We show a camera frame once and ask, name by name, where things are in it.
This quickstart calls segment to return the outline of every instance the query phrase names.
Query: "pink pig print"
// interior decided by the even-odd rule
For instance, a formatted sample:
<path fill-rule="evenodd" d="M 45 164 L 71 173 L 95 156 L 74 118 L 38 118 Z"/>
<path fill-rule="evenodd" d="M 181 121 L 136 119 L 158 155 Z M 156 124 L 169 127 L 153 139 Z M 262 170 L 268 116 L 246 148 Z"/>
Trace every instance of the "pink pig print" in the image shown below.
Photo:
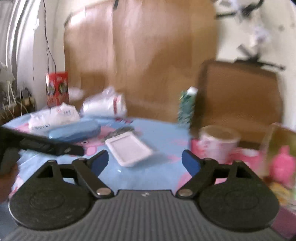
<path fill-rule="evenodd" d="M 181 160 L 181 157 L 176 155 L 167 155 L 167 158 L 169 159 L 170 163 L 176 163 Z"/>
<path fill-rule="evenodd" d="M 29 123 L 22 124 L 22 125 L 18 126 L 15 129 L 17 131 L 20 131 L 20 132 L 25 132 L 25 133 L 29 133 L 30 132 L 30 130 L 29 130 Z"/>
<path fill-rule="evenodd" d="M 104 145 L 104 143 L 101 142 L 101 139 L 106 137 L 112 131 L 115 131 L 115 129 L 109 126 L 101 126 L 101 133 L 97 137 L 93 137 L 88 140 L 79 142 L 77 143 L 77 145 L 84 147 L 87 156 L 92 156 L 96 154 L 98 146 Z"/>
<path fill-rule="evenodd" d="M 17 176 L 17 178 L 15 179 L 15 183 L 13 185 L 13 189 L 12 189 L 12 192 L 9 194 L 8 198 L 11 199 L 12 196 L 17 192 L 17 190 L 21 187 L 21 185 L 24 184 L 24 181 L 19 177 Z"/>

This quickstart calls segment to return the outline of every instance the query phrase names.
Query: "table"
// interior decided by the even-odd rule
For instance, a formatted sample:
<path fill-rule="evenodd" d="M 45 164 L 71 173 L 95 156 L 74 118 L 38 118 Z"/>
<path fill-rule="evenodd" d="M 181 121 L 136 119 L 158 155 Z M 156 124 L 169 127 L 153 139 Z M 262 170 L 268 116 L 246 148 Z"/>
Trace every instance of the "table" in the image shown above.
<path fill-rule="evenodd" d="M 7 127 L 15 128 L 21 131 L 28 131 L 28 120 L 30 115 L 24 115 L 7 124 Z M 81 121 L 87 121 L 88 118 L 82 118 Z M 99 178 L 109 186 L 114 193 L 119 189 L 135 190 L 172 190 L 175 193 L 191 176 L 184 168 L 181 162 L 183 150 L 189 149 L 190 135 L 187 129 L 178 127 L 176 124 L 145 120 L 145 119 L 96 119 L 101 124 L 101 133 L 98 137 L 80 142 L 85 148 L 85 158 L 90 158 L 103 149 L 108 148 L 100 141 L 110 131 L 119 127 L 131 125 L 135 128 L 140 139 L 150 146 L 155 154 L 145 161 L 142 161 L 134 167 L 121 167 L 109 152 L 109 163 Z M 20 173 L 13 186 L 13 192 L 16 190 L 47 160 L 56 159 L 59 164 L 68 164 L 75 160 L 75 156 L 54 157 L 44 155 L 34 151 L 22 151 L 22 157 L 18 161 Z M 286 220 L 289 214 L 281 210 L 279 216 L 281 220 Z M 286 237 L 292 235 L 290 228 L 279 220 L 276 222 L 276 229 L 282 230 Z M 3 239 L 7 234 L 16 228 L 8 211 L 8 204 L 0 206 L 0 238 Z"/>

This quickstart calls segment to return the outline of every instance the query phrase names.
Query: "cardboard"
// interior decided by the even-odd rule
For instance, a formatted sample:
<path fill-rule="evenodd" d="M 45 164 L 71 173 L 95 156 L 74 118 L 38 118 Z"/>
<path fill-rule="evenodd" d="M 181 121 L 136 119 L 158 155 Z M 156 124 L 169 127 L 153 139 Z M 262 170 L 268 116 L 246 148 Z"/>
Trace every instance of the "cardboard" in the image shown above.
<path fill-rule="evenodd" d="M 211 0 L 119 0 L 113 7 L 89 6 L 68 21 L 69 87 L 88 97 L 113 85 L 128 116 L 176 122 L 181 91 L 196 86 L 201 63 L 216 56 Z"/>
<path fill-rule="evenodd" d="M 201 127 L 220 125 L 240 133 L 240 147 L 259 149 L 282 113 L 276 73 L 243 63 L 203 63 L 192 124 L 195 136 Z"/>

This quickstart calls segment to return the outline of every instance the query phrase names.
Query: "plastic bag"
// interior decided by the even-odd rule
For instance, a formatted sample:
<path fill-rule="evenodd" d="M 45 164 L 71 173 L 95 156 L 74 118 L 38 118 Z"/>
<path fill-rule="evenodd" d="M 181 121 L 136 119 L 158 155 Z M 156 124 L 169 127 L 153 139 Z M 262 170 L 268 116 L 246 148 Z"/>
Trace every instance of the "plastic bag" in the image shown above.
<path fill-rule="evenodd" d="M 126 103 L 123 94 L 118 94 L 112 86 L 101 93 L 87 98 L 80 114 L 92 117 L 125 117 Z"/>
<path fill-rule="evenodd" d="M 255 9 L 251 12 L 249 17 L 244 17 L 242 14 L 242 9 L 250 4 L 257 4 L 259 0 L 225 0 L 220 1 L 229 2 L 231 4 L 231 10 L 237 12 L 235 20 L 241 26 L 241 29 L 249 34 L 248 46 L 254 47 L 264 47 L 271 41 L 271 35 L 267 28 L 264 26 L 262 21 L 261 8 Z"/>
<path fill-rule="evenodd" d="M 79 120 L 80 117 L 76 108 L 62 103 L 60 106 L 31 114 L 29 130 L 32 132 L 46 132 L 57 126 L 67 125 Z"/>
<path fill-rule="evenodd" d="M 81 100 L 84 94 L 84 91 L 79 88 L 69 87 L 69 102 Z"/>

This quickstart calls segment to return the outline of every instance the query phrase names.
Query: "black cable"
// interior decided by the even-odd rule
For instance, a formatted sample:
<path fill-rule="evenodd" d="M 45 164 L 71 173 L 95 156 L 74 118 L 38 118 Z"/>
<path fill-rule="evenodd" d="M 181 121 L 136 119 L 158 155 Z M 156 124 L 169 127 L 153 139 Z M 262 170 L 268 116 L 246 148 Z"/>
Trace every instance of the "black cable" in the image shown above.
<path fill-rule="evenodd" d="M 54 69 L 55 72 L 57 72 L 57 66 L 55 64 L 54 58 L 50 52 L 49 49 L 49 43 L 48 43 L 48 39 L 47 39 L 47 34 L 46 34 L 46 7 L 45 7 L 45 1 L 43 0 L 43 5 L 44 5 L 44 33 L 45 33 L 45 38 L 46 38 L 46 42 L 47 42 L 47 49 L 46 49 L 46 54 L 47 54 L 47 72 L 49 73 L 49 56 L 48 56 L 48 52 L 50 53 L 50 56 L 52 57 L 52 61 L 54 62 Z"/>
<path fill-rule="evenodd" d="M 251 12 L 255 9 L 258 9 L 261 7 L 264 3 L 264 0 L 260 0 L 258 4 L 250 4 L 244 8 L 241 9 L 242 15 L 244 18 L 247 18 L 250 16 Z M 237 14 L 237 12 L 227 12 L 227 13 L 218 13 L 216 15 L 216 18 L 224 18 L 224 17 L 233 17 Z"/>
<path fill-rule="evenodd" d="M 118 2 L 119 2 L 119 0 L 115 0 L 114 5 L 113 5 L 113 10 L 116 10 L 117 9 Z"/>
<path fill-rule="evenodd" d="M 27 87 L 25 88 L 25 90 L 28 92 L 28 97 L 29 97 L 30 104 L 32 104 L 33 110 L 35 111 L 36 110 L 36 108 L 35 108 L 35 102 L 32 102 L 31 101 L 32 94 L 31 94 L 30 90 Z"/>

